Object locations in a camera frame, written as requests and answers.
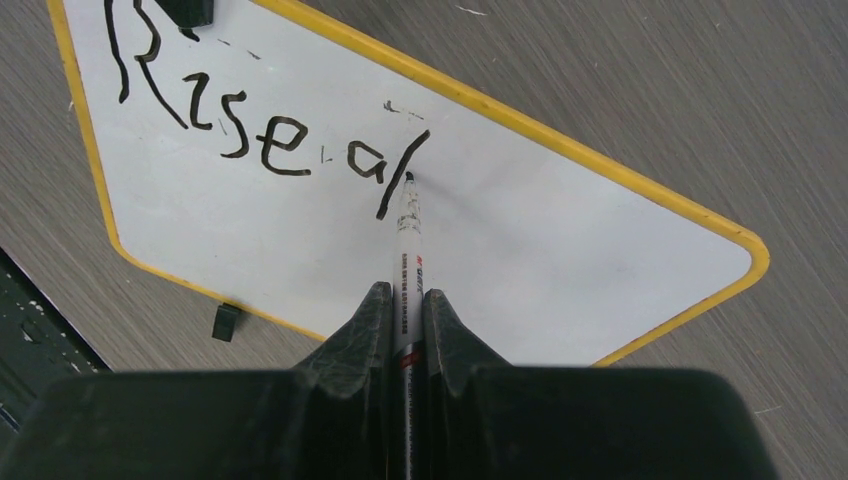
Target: whiteboard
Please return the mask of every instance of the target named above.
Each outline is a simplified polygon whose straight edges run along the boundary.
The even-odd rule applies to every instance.
[[[765,272],[751,232],[298,2],[218,0],[192,33],[133,3],[50,6],[146,270],[329,336],[390,280],[406,158],[425,289],[513,363],[608,363]]]

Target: ink mark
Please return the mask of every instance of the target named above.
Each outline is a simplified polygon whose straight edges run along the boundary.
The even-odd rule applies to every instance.
[[[183,36],[188,38],[189,40],[194,40],[195,42],[200,41],[200,37],[198,37],[197,34],[194,33],[194,30],[190,28],[181,28],[180,33],[182,33]]]
[[[274,140],[274,132],[277,129],[277,125],[279,124],[291,125],[297,128],[297,133],[294,137],[289,141],[289,143],[282,143]],[[287,152],[291,152],[295,148],[297,148],[300,143],[306,138],[306,135],[309,133],[309,129],[306,128],[306,125],[298,122],[297,120],[289,117],[271,117],[268,120],[268,126],[265,129],[265,135],[257,135],[256,139],[262,142],[262,165],[267,168],[269,171],[276,173],[277,175],[288,175],[292,177],[304,177],[307,175],[312,175],[312,171],[309,169],[303,170],[287,170],[284,168],[276,168],[271,165],[271,161],[269,156],[271,155],[271,147],[282,148]]]
[[[321,145],[321,164],[323,165],[324,163],[330,163],[332,161],[332,158],[324,159],[324,145]]]
[[[377,210],[377,220],[382,220],[386,217],[386,212],[389,211],[389,200],[392,199],[392,193],[394,193],[395,188],[397,188],[398,182],[400,182],[400,177],[403,175],[404,170],[406,170],[406,166],[409,165],[409,161],[412,160],[412,155],[415,154],[415,151],[430,138],[430,130],[425,130],[424,133],[418,136],[412,143],[406,147],[406,151],[403,152],[403,156],[400,158],[400,163],[398,163],[397,169],[395,169],[395,173],[392,175],[392,179],[389,181],[388,186],[386,186],[386,192],[383,194],[383,200],[380,201],[380,209]]]
[[[112,49],[112,58],[118,64],[118,70],[121,71],[121,93],[118,94],[118,103],[124,103],[127,97],[130,96],[130,79],[127,74],[127,67],[121,59],[121,51],[118,47],[118,35],[115,33],[115,15],[112,8],[114,0],[105,0],[103,7],[106,11],[106,31],[109,32],[109,46]]]
[[[377,162],[376,165],[369,168],[368,170],[363,170],[363,169],[359,168],[359,165],[356,164],[356,149],[357,148],[361,148],[361,149],[365,150],[366,152],[370,153],[371,155],[374,155],[375,157],[380,159],[380,161]],[[386,169],[386,165],[388,165],[388,162],[383,160],[383,154],[382,153],[378,152],[377,150],[374,150],[373,148],[371,148],[368,145],[360,142],[359,140],[354,140],[354,141],[347,144],[347,165],[351,169],[353,169],[353,171],[356,172],[362,178],[371,178],[374,175],[377,175],[377,183],[379,185],[382,185],[383,184],[383,171]]]
[[[194,90],[191,92],[191,110],[189,111],[189,120],[191,126],[201,130],[212,130],[211,123],[200,123],[197,121],[197,113],[200,110],[200,96],[203,95],[203,90],[209,83],[209,75],[203,72],[192,73],[183,79],[184,82],[197,82],[194,84]]]
[[[239,118],[233,114],[232,109],[230,109],[230,103],[243,102],[245,100],[247,100],[247,94],[244,93],[244,90],[235,95],[221,96],[221,108],[224,109],[224,113],[227,114],[227,118],[235,124],[236,130],[238,130],[239,133],[239,138],[241,139],[241,147],[233,153],[222,153],[221,156],[224,158],[241,158],[247,155],[247,152],[250,151],[250,145],[247,143],[247,133],[244,131],[244,125],[242,125],[241,120],[239,120]]]
[[[153,76],[150,74],[150,69],[147,67],[147,64],[156,60],[156,57],[159,56],[159,47],[162,46],[162,37],[159,36],[159,31],[156,30],[156,25],[153,24],[153,21],[150,20],[150,17],[147,16],[147,13],[144,12],[141,8],[141,0],[133,0],[133,8],[135,8],[136,13],[141,19],[144,21],[144,24],[147,25],[147,29],[150,30],[153,38],[150,41],[150,49],[144,55],[136,55],[135,59],[138,62],[139,67],[141,67],[141,73],[144,74],[144,79],[147,80],[147,84],[150,86],[150,90],[153,91],[153,95],[156,97],[156,100],[159,101],[159,104],[174,117],[174,120],[180,124],[181,127],[188,130],[188,125],[185,124],[182,118],[177,115],[177,112],[168,105],[168,102],[162,97],[162,94],[159,93],[159,88],[156,86],[156,82],[153,81]]]

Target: gray wood grain surface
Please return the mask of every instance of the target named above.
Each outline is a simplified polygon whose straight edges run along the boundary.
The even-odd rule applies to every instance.
[[[764,280],[621,363],[724,375],[785,478],[848,478],[848,3],[310,3],[760,234]],[[213,300],[124,262],[43,1],[0,2],[0,45],[0,245],[109,364],[287,367],[316,346],[260,320],[213,341]]]

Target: black plastic part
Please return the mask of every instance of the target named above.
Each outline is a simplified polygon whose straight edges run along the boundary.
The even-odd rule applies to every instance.
[[[391,287],[281,372],[77,378],[0,480],[385,476]],[[777,478],[739,397],[691,370],[509,366],[428,292],[433,478]]]
[[[215,13],[214,0],[156,0],[156,3],[179,28],[211,25]]]
[[[242,309],[229,303],[218,305],[218,310],[215,312],[215,323],[212,324],[212,338],[222,342],[233,341],[238,321],[243,314]]]
[[[108,368],[0,249],[0,452],[53,382]]]

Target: yellow border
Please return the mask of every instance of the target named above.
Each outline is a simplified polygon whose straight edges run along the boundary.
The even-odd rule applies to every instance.
[[[689,308],[645,335],[616,350],[612,354],[607,355],[595,365],[609,365],[620,360],[626,355],[633,353],[640,347],[647,345],[662,335],[665,335],[671,330],[691,320],[695,316],[704,313],[710,308],[750,287],[756,283],[757,280],[762,278],[768,269],[770,261],[768,250],[756,234],[714,212],[711,212],[688,198],[672,192],[653,180],[616,163],[612,159],[605,157],[598,152],[593,151],[589,147],[586,147],[585,145],[582,145],[575,140],[546,127],[545,125],[542,125],[530,117],[487,97],[471,87],[463,85],[453,78],[450,78],[447,75],[444,75],[427,65],[424,65],[421,62],[418,62],[397,50],[394,50],[393,48],[390,48],[373,38],[370,38],[348,27],[347,25],[344,25],[343,23],[333,20],[317,10],[295,0],[255,0],[255,3],[317,33],[318,35],[332,40],[333,42],[352,50],[365,58],[389,68],[390,70],[393,70],[410,80],[413,80],[416,83],[423,85],[424,87],[427,87],[430,90],[455,101],[456,103],[459,103],[460,105],[470,108],[471,110],[474,110],[475,112],[527,137],[530,140],[544,145],[545,147],[576,161],[586,168],[589,168],[590,170],[609,178],[610,180],[652,200],[653,202],[688,218],[704,228],[727,238],[728,240],[742,246],[751,254],[751,267],[742,278],[725,287],[718,293],[702,300],[697,305]],[[88,150],[91,171],[94,175],[94,183],[97,186],[97,195],[100,198],[100,206],[103,209],[103,218],[105,219],[106,229],[109,233],[109,240],[112,242],[112,246],[115,250],[117,250],[118,253],[120,253],[121,256],[128,262],[143,270],[191,288],[192,290],[196,290],[221,302],[235,304],[250,313],[284,325],[312,338],[324,340],[323,336],[314,332],[292,325],[281,319],[274,318],[264,312],[249,308],[246,305],[234,302],[230,298],[226,298],[215,292],[209,291],[182,278],[177,278],[148,265],[144,265],[135,258],[131,257],[129,253],[124,250],[120,240],[118,239],[115,219],[112,215],[109,193],[106,189],[106,181],[100,164],[100,156],[94,137],[94,128],[91,123],[88,104],[86,103],[85,92],[82,86],[82,78],[80,76],[79,66],[77,65],[77,59],[74,53],[73,43],[71,41],[71,33],[68,27],[68,20],[65,15],[65,8],[62,0],[48,0],[48,8],[50,10],[50,17],[53,21],[53,28],[56,32],[56,40],[59,44],[59,51],[62,54],[62,62],[65,65],[65,75],[68,78],[71,96],[73,98],[74,105],[76,106],[77,118],[79,119],[80,129],[82,130],[83,141],[85,142],[85,147]]]

